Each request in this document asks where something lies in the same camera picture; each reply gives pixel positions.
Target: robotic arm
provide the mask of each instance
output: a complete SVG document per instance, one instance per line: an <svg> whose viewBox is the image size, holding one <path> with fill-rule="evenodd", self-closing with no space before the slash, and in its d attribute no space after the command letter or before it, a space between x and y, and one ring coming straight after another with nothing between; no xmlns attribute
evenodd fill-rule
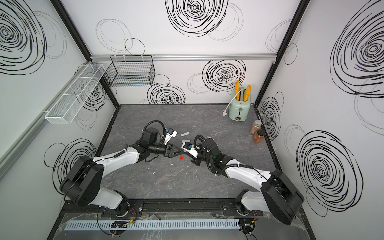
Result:
<svg viewBox="0 0 384 240"><path fill-rule="evenodd" d="M159 130L148 127L154 122L162 126L163 134L159 142ZM193 143L184 142L182 148L178 148L168 143L176 134L173 129L166 129L162 122L151 121L144 127L141 138L123 150L102 157L80 157L61 183L60 190L79 207L100 205L113 209L117 216L123 217L130 209L128 198L116 190L101 187L101 179L126 165L142 160L152 161L156 157L147 161L150 153L175 157L185 152L197 166L205 162L212 174L238 179L259 191L243 190L235 199L240 214L246 215L252 210L267 211L287 225L296 217L304 197L282 171L263 171L242 164L223 154L212 138L202 135L197 135Z"/></svg>
<svg viewBox="0 0 384 240"><path fill-rule="evenodd" d="M259 191L243 190L236 198L237 211L242 215L252 210L271 212L279 221L289 225L304 202L303 195L282 171L262 171L244 165L223 154L210 137L197 135L193 143L184 142L182 149L197 166L203 161L211 173L238 179Z"/></svg>
<svg viewBox="0 0 384 240"><path fill-rule="evenodd" d="M159 142L157 142L159 130L148 127L154 122L160 123L163 129L163 135ZM113 209L117 216L123 217L127 214L130 206L127 197L116 190L112 191L101 187L101 179L126 165L142 160L152 161L156 157L149 161L146 160L150 153L157 154L157 157L159 154L165 157L183 154L182 149L168 143L176 135L176 131L166 129L162 122L151 121L144 127L141 138L129 147L127 145L122 151L102 157L80 157L60 184L60 191L65 193L79 207L88 204L100 205Z"/></svg>

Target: glass jar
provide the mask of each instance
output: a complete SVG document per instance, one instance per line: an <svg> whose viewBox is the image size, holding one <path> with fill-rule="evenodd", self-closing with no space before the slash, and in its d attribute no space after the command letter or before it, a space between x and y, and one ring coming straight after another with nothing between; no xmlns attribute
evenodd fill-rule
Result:
<svg viewBox="0 0 384 240"><path fill-rule="evenodd" d="M253 142L255 144L261 143L261 141L264 139L264 135L265 132L263 129L258 130L257 133L255 133L255 135L253 136Z"/></svg>
<svg viewBox="0 0 384 240"><path fill-rule="evenodd" d="M262 125L262 122L260 120L254 121L253 126L252 126L251 130L249 131L249 133L254 135L260 129L261 125Z"/></svg>

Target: wire basket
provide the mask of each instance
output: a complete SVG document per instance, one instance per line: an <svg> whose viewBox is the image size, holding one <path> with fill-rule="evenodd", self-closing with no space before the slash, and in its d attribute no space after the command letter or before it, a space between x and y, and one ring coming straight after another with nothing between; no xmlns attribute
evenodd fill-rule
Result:
<svg viewBox="0 0 384 240"><path fill-rule="evenodd" d="M102 64L88 64L45 115L52 124L71 124L105 72Z"/></svg>
<svg viewBox="0 0 384 240"><path fill-rule="evenodd" d="M151 87L155 77L153 58L149 55L130 55L128 59L137 59L140 56L142 61L129 61L126 56L114 56L112 63L104 74L104 77L112 87Z"/></svg>

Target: power cord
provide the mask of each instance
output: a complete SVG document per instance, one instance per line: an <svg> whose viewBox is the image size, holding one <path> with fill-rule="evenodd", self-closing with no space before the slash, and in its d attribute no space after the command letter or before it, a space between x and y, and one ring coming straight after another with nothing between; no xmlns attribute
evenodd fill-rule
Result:
<svg viewBox="0 0 384 240"><path fill-rule="evenodd" d="M236 95L232 98L232 100L229 102L229 104L227 105L227 107L225 108L225 110L223 111L223 116L226 116L227 115L227 108L229 107L229 105L232 103L232 101L235 99L235 97L240 93L241 91L239 91L238 93L236 93Z"/></svg>
<svg viewBox="0 0 384 240"><path fill-rule="evenodd" d="M99 206L99 209L97 210L97 215L96 215L97 226L98 226L99 229L100 229L103 233L105 233L106 235L108 235L108 236L113 236L113 234L111 234L111 233L104 232L104 230L101 229L101 227L100 227L100 225L99 225L99 211L100 211L100 207L101 207L101 206Z"/></svg>

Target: black cable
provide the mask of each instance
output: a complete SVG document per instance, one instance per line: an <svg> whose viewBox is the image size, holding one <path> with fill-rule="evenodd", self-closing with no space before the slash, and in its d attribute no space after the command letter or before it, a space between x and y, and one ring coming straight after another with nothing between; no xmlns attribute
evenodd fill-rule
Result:
<svg viewBox="0 0 384 240"><path fill-rule="evenodd" d="M150 121L149 123L147 123L146 125L145 125L145 127L143 128L143 133L141 134L141 138L143 138L144 137L144 131L145 131L145 129L147 129L147 127L150 125L150 124L152 124L152 123L154 123L154 122L158 122L158 123L160 123L161 124L161 127L163 128L163 137L162 137L162 139L160 140L160 143L164 143L164 141L165 141L165 139L166 139L166 128L164 127L164 124L161 122L161 121L159 121L159 120L153 120L153 121Z"/></svg>
<svg viewBox="0 0 384 240"><path fill-rule="evenodd" d="M145 162L150 162L150 161L152 161L153 159L155 159L155 158L158 158L159 157L159 155L157 155L156 157L154 157L154 158L152 158L151 160L149 160L149 161L147 161L147 159L145 158Z"/></svg>
<svg viewBox="0 0 384 240"><path fill-rule="evenodd" d="M266 177L264 177L264 175L262 175L259 171L256 170L256 168L254 168L253 166L251 165L245 165L245 164L229 164L227 166L225 166L225 168L223 168L219 173L218 175L221 175L227 168L230 168L230 167L244 167L244 168L248 168L248 169L253 169L255 170L257 173L260 174L260 176L262 176L263 178L265 178L265 180L268 181L268 179Z"/></svg>
<svg viewBox="0 0 384 240"><path fill-rule="evenodd" d="M208 170L211 172L211 173L214 173L214 174L216 174L217 172L213 169L213 168L211 168L211 166L209 165L209 154L208 154L208 152L210 151L210 148L209 148L209 146L208 146L208 144L207 144L207 141L205 140L205 138L204 138L204 136L202 136L202 135L196 135L195 136L195 139L194 139L194 146L195 146L195 149L197 150L197 148L196 148L196 141L197 140L200 140L201 141L201 143L204 143L204 145L205 145L205 147L206 147L206 149L207 149L207 155L205 156L205 162L206 162L206 164L207 164L207 168L208 168Z"/></svg>
<svg viewBox="0 0 384 240"><path fill-rule="evenodd" d="M65 201L65 197L67 196L67 194L70 192L71 188L75 185L75 183L80 179L80 177L85 173L86 170L89 170L90 168L85 168L84 171L79 175L79 177L75 180L75 182L72 184L72 186L70 186L70 188L68 189L67 193L64 195L64 201Z"/></svg>
<svg viewBox="0 0 384 240"><path fill-rule="evenodd" d="M110 159L110 158L114 158L114 156L112 156L112 157L106 157L106 158L104 158L104 160L105 160L105 159Z"/></svg>
<svg viewBox="0 0 384 240"><path fill-rule="evenodd" d="M100 225L99 225L99 211L100 211L100 207L99 207L99 209L97 210L97 215L96 215L96 222L97 222L97 226L99 227L99 229L103 232L103 233L105 233L106 235L109 235L109 236L113 236L113 234L110 234L110 233L106 233L106 232L104 232L104 230L103 229L101 229L101 227L100 227Z"/></svg>

